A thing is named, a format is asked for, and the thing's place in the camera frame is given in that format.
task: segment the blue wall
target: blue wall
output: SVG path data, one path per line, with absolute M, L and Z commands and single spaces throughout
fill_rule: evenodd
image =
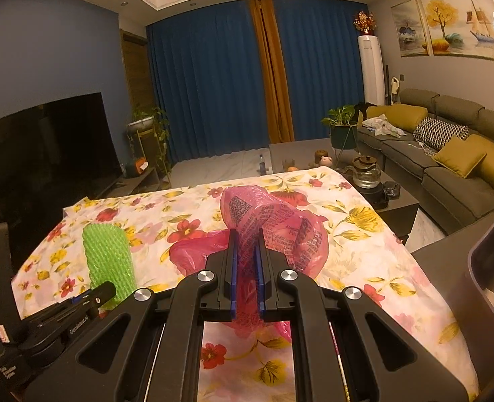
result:
M 93 92 L 126 162 L 131 106 L 118 14 L 80 0 L 0 0 L 0 118 Z

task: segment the tree painting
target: tree painting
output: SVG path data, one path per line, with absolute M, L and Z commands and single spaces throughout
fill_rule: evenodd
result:
M 444 28 L 459 19 L 459 10 L 444 0 L 431 0 L 425 7 L 427 23 L 430 27 L 440 26 L 442 37 L 446 39 Z

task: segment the potted plant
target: potted plant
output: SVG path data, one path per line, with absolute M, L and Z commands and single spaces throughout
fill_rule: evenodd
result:
M 375 30 L 375 18 L 373 14 L 367 14 L 361 10 L 353 21 L 355 28 L 359 30 L 363 35 L 372 35 Z
M 158 140 L 155 165 L 160 178 L 170 171 L 167 159 L 167 141 L 169 137 L 168 119 L 165 110 L 159 107 L 141 106 L 135 104 L 132 111 L 132 122 L 127 125 L 128 134 L 132 136 L 136 132 L 142 133 L 154 128 Z
M 331 145 L 335 149 L 354 149 L 357 147 L 357 123 L 351 118 L 355 115 L 355 106 L 347 104 L 330 109 L 321 123 L 331 129 Z

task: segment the green plant pot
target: green plant pot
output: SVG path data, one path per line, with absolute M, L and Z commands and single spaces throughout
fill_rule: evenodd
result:
M 357 124 L 332 126 L 331 145 L 336 149 L 355 149 L 357 147 Z

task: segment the white cloth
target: white cloth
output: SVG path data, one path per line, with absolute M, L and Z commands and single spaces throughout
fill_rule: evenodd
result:
M 406 133 L 401 128 L 394 127 L 390 122 L 388 122 L 388 119 L 385 115 L 362 121 L 362 125 L 370 128 L 371 130 L 375 130 L 376 136 L 379 136 L 380 134 L 386 134 L 399 138 L 406 135 Z

